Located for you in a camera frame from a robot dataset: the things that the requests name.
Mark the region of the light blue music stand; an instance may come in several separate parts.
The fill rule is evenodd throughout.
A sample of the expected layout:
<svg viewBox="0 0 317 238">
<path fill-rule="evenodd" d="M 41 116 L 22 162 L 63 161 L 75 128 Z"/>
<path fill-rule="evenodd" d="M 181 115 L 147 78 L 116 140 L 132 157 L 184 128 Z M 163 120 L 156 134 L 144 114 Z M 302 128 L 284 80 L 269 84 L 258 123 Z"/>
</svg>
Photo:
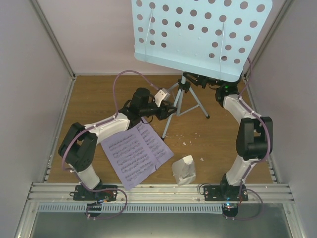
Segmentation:
<svg viewBox="0 0 317 238">
<path fill-rule="evenodd" d="M 137 60 L 225 82 L 240 79 L 270 0 L 134 0 Z"/>
</svg>

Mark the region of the sheet music papers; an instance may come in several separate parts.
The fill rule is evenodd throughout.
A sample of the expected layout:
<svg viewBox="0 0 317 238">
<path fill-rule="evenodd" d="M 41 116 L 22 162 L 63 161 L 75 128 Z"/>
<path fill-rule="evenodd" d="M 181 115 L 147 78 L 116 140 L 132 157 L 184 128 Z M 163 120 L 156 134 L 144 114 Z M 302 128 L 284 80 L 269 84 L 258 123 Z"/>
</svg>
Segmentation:
<svg viewBox="0 0 317 238">
<path fill-rule="evenodd" d="M 142 122 L 103 140 L 101 146 L 126 190 L 139 185 L 174 156 L 152 126 Z"/>
</svg>

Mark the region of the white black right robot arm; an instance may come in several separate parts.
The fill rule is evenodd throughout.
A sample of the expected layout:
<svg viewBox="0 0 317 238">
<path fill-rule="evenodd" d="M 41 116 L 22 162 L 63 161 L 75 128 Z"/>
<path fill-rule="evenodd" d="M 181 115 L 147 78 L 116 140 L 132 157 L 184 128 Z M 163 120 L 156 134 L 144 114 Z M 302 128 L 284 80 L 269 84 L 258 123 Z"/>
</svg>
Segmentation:
<svg viewBox="0 0 317 238">
<path fill-rule="evenodd" d="M 239 82 L 226 82 L 194 73 L 184 72 L 183 76 L 195 86 L 210 86 L 215 90 L 216 101 L 239 124 L 236 138 L 237 157 L 231 169 L 223 176 L 219 185 L 206 186 L 206 193 L 213 199 L 236 201 L 244 199 L 243 188 L 251 170 L 257 163 L 267 159 L 272 152 L 273 121 L 252 110 L 238 90 Z"/>
</svg>

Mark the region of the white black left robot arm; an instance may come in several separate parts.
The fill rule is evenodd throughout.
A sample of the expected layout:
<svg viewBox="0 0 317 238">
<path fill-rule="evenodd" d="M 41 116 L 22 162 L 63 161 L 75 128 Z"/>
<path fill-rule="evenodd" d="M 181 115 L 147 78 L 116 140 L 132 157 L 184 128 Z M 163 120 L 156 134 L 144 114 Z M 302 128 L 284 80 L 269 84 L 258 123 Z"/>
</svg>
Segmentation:
<svg viewBox="0 0 317 238">
<path fill-rule="evenodd" d="M 170 117 L 177 108 L 168 101 L 169 96 L 169 91 L 164 88 L 155 95 L 146 88 L 138 88 L 132 99 L 127 100 L 114 115 L 93 124 L 76 122 L 71 125 L 58 154 L 62 158 L 62 169 L 78 177 L 90 200 L 97 200 L 102 195 L 102 182 L 92 165 L 96 146 L 119 132 L 133 128 L 143 117 L 156 116 L 158 120 Z"/>
</svg>

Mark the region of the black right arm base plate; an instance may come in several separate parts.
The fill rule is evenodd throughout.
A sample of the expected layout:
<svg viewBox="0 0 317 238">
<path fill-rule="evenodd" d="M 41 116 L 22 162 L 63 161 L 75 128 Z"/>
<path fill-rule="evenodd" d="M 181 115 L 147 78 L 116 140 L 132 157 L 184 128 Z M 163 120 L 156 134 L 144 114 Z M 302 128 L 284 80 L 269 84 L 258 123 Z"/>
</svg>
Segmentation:
<svg viewBox="0 0 317 238">
<path fill-rule="evenodd" d="M 225 186 L 220 185 L 204 185 L 203 193 L 205 201 L 224 201 L 224 202 L 239 202 L 248 201 L 248 194 L 241 192 L 239 194 L 239 186 Z"/>
</svg>

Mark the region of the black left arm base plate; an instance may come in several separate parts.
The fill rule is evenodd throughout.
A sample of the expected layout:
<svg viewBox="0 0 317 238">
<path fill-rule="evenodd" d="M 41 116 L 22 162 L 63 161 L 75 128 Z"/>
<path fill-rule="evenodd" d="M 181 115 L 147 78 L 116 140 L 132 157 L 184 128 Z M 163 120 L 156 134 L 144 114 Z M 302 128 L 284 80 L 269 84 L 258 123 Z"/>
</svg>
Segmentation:
<svg viewBox="0 0 317 238">
<path fill-rule="evenodd" d="M 117 191 L 113 189 L 118 189 L 116 185 L 101 185 L 97 189 L 105 189 L 104 192 L 91 192 L 88 191 L 84 186 L 77 185 L 73 192 L 69 195 L 75 201 L 115 201 L 117 197 Z"/>
</svg>

